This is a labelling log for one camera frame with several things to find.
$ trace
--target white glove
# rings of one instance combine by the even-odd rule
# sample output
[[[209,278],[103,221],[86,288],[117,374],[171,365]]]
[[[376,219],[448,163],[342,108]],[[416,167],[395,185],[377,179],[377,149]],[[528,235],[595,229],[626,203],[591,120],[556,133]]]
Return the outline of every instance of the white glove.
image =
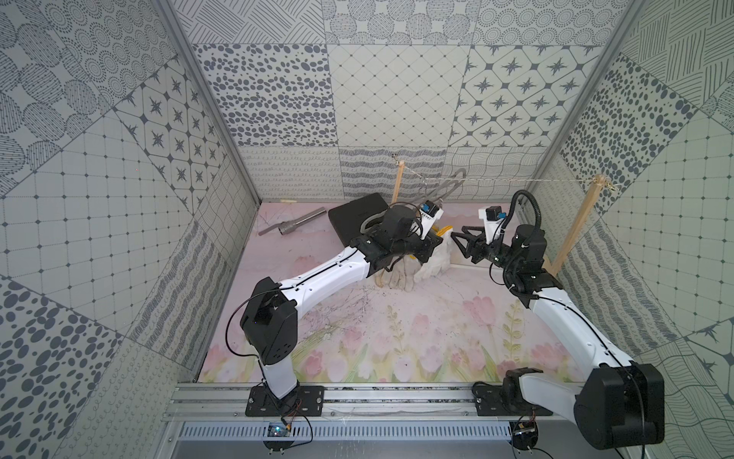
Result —
[[[374,283],[379,288],[385,285],[391,289],[402,289],[411,292],[415,282],[413,276],[421,268],[421,263],[410,255],[404,256],[393,265],[393,270],[381,270],[374,275]]]
[[[437,232],[438,236],[443,238],[443,242],[433,250],[431,258],[415,274],[415,282],[425,281],[427,278],[439,275],[451,266],[451,246],[454,244],[451,232],[453,230],[453,227],[447,226]]]

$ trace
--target patterned wall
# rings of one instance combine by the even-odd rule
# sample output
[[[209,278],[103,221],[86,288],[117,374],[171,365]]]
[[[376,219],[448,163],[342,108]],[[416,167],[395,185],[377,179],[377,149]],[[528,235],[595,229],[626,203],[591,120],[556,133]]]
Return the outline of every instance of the patterned wall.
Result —
[[[475,180],[511,163],[521,167],[503,180],[533,175],[627,3],[173,1],[258,193],[273,200],[389,192],[396,157],[445,178],[486,155],[487,175],[473,168],[450,198],[507,199],[524,182]],[[410,164],[412,149],[430,160]],[[403,198],[426,188],[411,180]]]
[[[0,456],[140,457],[256,203],[148,0],[0,6]]]
[[[734,454],[733,27],[730,1],[651,0],[542,176],[604,173],[619,186],[559,277],[597,326],[663,374],[659,458]],[[535,190],[552,256],[585,189]]]

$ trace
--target string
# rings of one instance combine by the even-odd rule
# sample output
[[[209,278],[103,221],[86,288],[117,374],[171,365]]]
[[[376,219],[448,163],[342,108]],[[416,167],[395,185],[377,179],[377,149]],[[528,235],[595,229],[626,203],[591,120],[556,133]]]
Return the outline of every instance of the string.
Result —
[[[399,163],[398,159],[395,158],[395,164],[397,165]],[[441,182],[441,181],[457,181],[460,183],[464,182],[493,182],[493,181],[506,181],[506,182],[513,182],[513,181],[539,181],[539,182],[550,182],[550,181],[558,181],[558,182],[570,182],[570,183],[592,183],[595,180],[595,177],[589,177],[589,178],[432,178],[432,177],[425,177],[422,174],[420,174],[418,171],[410,168],[407,164],[404,164],[403,167],[408,172],[412,173],[414,176],[417,176],[420,178],[420,180],[423,181],[425,185],[428,184],[429,181],[435,181],[435,182]],[[604,179],[604,187],[608,189],[609,191],[616,192],[619,191],[619,184],[613,184],[611,182],[611,178],[605,177]]]

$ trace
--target metal vent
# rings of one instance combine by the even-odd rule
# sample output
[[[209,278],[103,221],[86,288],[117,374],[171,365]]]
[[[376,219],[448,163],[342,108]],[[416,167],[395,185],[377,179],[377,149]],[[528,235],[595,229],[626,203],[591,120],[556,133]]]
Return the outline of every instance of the metal vent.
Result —
[[[308,440],[306,421],[295,421],[289,437],[269,437],[268,421],[186,422],[181,440]],[[509,440],[505,421],[312,421],[313,440]]]

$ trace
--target wooden post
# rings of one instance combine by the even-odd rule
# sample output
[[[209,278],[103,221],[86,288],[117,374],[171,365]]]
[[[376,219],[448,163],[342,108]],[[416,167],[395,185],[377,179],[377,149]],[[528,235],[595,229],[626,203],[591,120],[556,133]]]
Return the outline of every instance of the wooden post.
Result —
[[[568,258],[568,253],[571,251],[573,245],[576,243],[576,238],[578,237],[578,234],[581,233],[581,230],[584,228],[584,225],[586,224],[586,219],[589,218],[589,213],[591,213],[592,209],[594,208],[594,204],[596,204],[597,199],[599,199],[599,194],[604,189],[605,185],[605,176],[601,174],[594,176],[594,181],[589,187],[589,191],[586,192],[584,202],[581,203],[581,207],[578,209],[576,219],[573,220],[571,229],[568,230],[568,234],[566,234],[566,239],[563,241],[561,249],[556,254],[556,259],[553,260],[550,269],[547,270],[551,275],[557,275],[561,271],[561,266],[563,266],[566,258]]]
[[[398,193],[400,193],[400,182],[403,180],[403,169],[405,169],[405,161],[398,162],[398,176],[395,177],[395,188],[393,188],[393,200],[390,204],[394,204],[398,200]]]

